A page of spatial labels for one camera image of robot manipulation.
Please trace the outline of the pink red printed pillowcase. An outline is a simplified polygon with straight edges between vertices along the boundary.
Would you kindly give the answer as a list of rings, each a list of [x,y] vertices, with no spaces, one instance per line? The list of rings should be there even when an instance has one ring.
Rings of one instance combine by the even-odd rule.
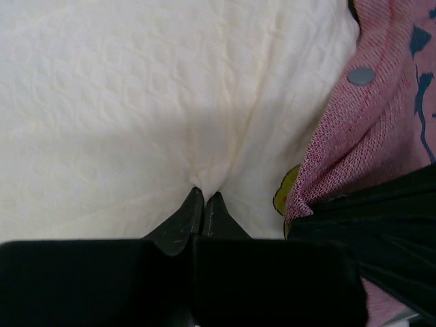
[[[360,25],[356,54],[305,158],[273,198],[291,243],[299,239],[287,237],[291,222],[313,215],[316,204],[435,165],[435,2],[351,7]],[[308,240],[295,262],[288,326],[383,326],[393,319],[370,321],[364,278],[344,244]]]

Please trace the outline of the cream yellow pillow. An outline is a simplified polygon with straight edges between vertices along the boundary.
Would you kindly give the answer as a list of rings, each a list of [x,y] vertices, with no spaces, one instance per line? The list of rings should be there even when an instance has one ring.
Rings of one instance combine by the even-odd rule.
[[[198,187],[252,236],[359,27],[350,1],[2,1],[1,240],[136,238]]]

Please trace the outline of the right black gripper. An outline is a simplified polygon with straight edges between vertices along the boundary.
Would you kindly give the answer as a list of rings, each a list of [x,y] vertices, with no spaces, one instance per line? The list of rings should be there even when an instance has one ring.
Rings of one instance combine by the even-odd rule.
[[[293,220],[287,237],[333,240],[357,261],[371,322],[405,307],[435,321],[435,165],[320,202]]]

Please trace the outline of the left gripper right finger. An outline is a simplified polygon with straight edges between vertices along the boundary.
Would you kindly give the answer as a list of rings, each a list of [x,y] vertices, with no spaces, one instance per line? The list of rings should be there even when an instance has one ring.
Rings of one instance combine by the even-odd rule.
[[[250,238],[229,214],[220,192],[215,193],[206,204],[202,235],[213,238]]]

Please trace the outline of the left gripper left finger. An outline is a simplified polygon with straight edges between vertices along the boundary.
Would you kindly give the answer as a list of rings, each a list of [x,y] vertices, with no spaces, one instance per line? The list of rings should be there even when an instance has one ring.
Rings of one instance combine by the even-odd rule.
[[[144,326],[195,326],[197,241],[204,198],[193,188],[175,213],[143,238],[141,318]]]

